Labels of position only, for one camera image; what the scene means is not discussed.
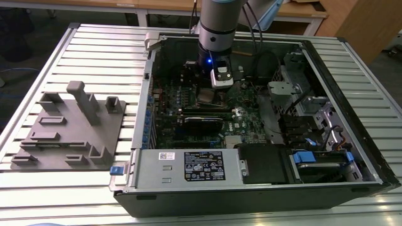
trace floor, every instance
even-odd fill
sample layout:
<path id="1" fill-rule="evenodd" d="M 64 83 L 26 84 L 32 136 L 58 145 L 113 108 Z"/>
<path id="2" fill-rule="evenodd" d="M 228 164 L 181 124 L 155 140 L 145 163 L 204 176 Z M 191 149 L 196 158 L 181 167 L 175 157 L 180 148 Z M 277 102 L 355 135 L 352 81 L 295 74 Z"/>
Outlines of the floor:
<path id="1" fill-rule="evenodd" d="M 0 71 L 16 67 L 40 70 L 70 22 L 112 25 L 136 23 L 134 15 L 124 15 L 121 13 L 57 11 L 56 14 L 57 17 L 50 19 L 45 10 L 32 10 L 30 19 L 34 24 L 34 31 L 25 35 L 25 40 L 33 50 L 33 56 L 18 63 L 9 63 L 0 57 Z M 187 16 L 151 16 L 149 19 L 151 26 L 155 27 L 188 28 L 189 17 Z M 388 58 L 382 53 L 371 63 L 370 69 L 398 104 L 402 105 L 402 62 Z M 0 132 L 18 107 L 36 76 L 37 72 L 34 71 L 6 71 L 0 73 L 0 77 L 5 81 L 5 85 L 0 88 Z"/>

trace metal workbench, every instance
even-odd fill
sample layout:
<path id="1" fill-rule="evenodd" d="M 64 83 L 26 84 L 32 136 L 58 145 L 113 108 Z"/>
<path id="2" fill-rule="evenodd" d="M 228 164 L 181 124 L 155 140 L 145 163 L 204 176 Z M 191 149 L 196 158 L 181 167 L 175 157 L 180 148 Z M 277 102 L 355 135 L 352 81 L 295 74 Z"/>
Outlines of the metal workbench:
<path id="1" fill-rule="evenodd" d="M 93 172 L 9 171 L 10 158 L 29 132 L 41 110 L 36 101 L 41 92 L 61 92 L 69 80 L 85 83 L 96 99 L 108 95 L 126 101 L 114 161 L 129 158 L 141 84 L 144 37 L 148 31 L 187 33 L 184 29 L 141 28 L 81 24 L 68 28 L 26 97 L 0 136 L 0 225 L 34 223 L 62 225 L 108 225 L 152 223 L 152 225 L 400 225 L 402 188 L 368 198 L 358 198 L 329 210 L 305 210 L 260 214 L 200 217 L 132 218 L 108 190 L 109 175 Z M 300 39 L 291 35 L 268 38 Z M 335 81 L 363 122 L 395 175 L 402 177 L 402 110 L 362 63 L 347 43 L 336 38 L 308 39 L 328 67 Z M 124 184 L 124 178 L 116 179 Z"/>

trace motherboard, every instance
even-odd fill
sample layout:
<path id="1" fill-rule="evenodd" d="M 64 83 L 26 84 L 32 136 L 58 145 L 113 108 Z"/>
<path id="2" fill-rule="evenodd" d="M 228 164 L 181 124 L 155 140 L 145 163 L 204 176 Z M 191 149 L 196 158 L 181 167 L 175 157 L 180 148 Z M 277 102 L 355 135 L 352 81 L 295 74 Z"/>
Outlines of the motherboard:
<path id="1" fill-rule="evenodd" d="M 237 81 L 221 91 L 153 82 L 156 148 L 232 148 L 237 143 L 265 143 L 256 89 Z"/>

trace wooden table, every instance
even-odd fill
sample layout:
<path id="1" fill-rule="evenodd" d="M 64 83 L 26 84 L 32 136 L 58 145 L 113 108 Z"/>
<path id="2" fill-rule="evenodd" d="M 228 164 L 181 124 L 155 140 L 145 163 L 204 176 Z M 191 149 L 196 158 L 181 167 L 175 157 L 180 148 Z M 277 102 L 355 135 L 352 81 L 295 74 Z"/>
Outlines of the wooden table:
<path id="1" fill-rule="evenodd" d="M 191 16 L 192 6 L 192 0 L 137 0 L 138 25 L 148 26 L 148 14 Z M 201 0 L 197 3 L 197 11 L 200 9 Z M 313 36 L 321 20 L 327 16 L 325 12 L 315 11 L 311 4 L 289 2 L 281 5 L 275 21 L 307 23 L 303 35 Z"/>
<path id="2" fill-rule="evenodd" d="M 138 26 L 147 27 L 149 14 L 191 16 L 192 0 L 9 0 L 0 6 L 18 8 L 42 8 L 76 11 L 134 13 Z M 315 11 L 311 4 L 289 2 L 283 4 L 275 21 L 307 23 L 304 35 L 313 36 L 325 12 Z"/>

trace barcode sticker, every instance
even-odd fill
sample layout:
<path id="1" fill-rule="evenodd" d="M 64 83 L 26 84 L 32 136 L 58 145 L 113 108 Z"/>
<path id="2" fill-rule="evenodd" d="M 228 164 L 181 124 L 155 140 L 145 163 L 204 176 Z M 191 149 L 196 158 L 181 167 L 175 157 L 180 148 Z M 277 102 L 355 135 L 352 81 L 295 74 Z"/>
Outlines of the barcode sticker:
<path id="1" fill-rule="evenodd" d="M 124 7 L 133 7 L 134 5 L 132 4 L 116 4 L 117 6 L 124 6 Z"/>
<path id="2" fill-rule="evenodd" d="M 159 152 L 159 160 L 175 160 L 173 152 Z"/>

